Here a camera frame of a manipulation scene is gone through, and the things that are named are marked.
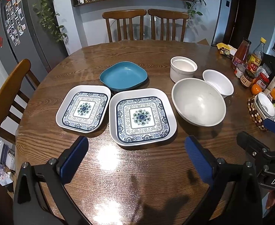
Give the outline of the person right hand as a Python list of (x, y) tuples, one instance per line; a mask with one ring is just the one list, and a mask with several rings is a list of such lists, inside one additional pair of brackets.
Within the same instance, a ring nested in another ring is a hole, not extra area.
[(269, 190), (265, 208), (266, 210), (275, 209), (275, 190)]

